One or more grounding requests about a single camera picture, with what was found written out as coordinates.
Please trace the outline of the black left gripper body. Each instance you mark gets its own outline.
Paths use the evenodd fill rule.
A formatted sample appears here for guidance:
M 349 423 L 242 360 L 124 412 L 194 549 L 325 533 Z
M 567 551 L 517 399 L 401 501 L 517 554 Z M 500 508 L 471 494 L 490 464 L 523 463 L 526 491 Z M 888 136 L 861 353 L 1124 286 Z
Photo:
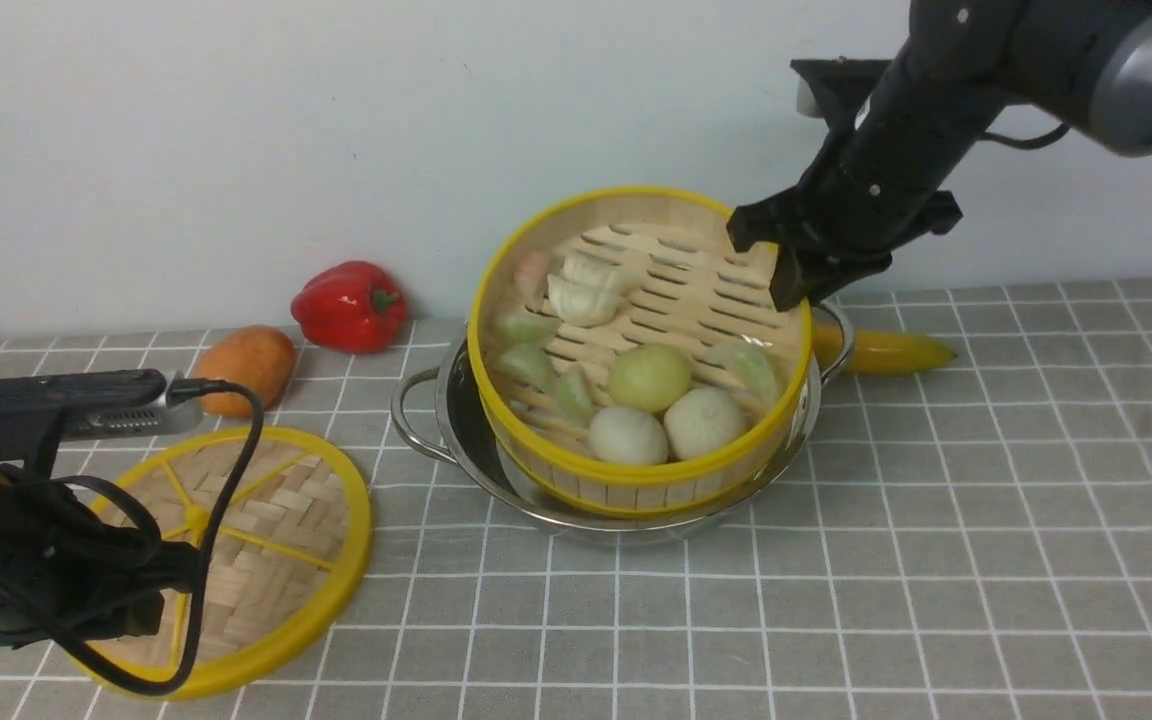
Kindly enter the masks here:
M 169 541 L 126 488 L 0 464 L 0 647 L 159 632 L 166 593 L 200 588 L 200 552 Z

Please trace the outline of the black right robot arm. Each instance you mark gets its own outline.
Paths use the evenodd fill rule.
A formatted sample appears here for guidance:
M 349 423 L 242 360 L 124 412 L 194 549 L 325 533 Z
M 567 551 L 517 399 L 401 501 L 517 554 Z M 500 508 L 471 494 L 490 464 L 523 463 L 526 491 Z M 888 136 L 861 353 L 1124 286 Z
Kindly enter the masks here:
M 771 301 L 785 311 L 890 268 L 893 252 L 946 234 L 961 209 L 943 182 L 980 141 L 1043 149 L 1082 132 L 1152 156 L 1152 1 L 914 1 L 890 59 L 796 59 L 828 135 L 799 181 L 732 211 L 732 247 L 776 247 Z M 1030 141 L 991 132 L 1001 111 L 1058 120 Z

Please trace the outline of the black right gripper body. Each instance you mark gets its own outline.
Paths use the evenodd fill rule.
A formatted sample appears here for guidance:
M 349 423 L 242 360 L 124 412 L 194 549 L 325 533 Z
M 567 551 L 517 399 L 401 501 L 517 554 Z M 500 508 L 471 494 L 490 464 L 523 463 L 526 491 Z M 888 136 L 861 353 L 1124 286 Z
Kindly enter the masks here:
M 812 247 L 838 262 L 835 291 L 886 272 L 900 247 L 963 217 L 945 181 L 1009 100 L 988 76 L 905 41 L 852 132 L 828 129 L 794 187 L 733 210 L 732 247 Z

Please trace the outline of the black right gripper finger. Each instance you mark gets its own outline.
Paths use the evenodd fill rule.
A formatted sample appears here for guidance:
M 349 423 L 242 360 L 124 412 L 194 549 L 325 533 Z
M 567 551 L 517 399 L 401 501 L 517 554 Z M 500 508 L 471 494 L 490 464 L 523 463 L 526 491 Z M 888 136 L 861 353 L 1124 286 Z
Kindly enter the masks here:
M 776 245 L 776 262 L 770 282 L 770 295 L 778 313 L 808 302 L 818 304 L 835 291 L 838 262 L 831 256 L 791 243 Z

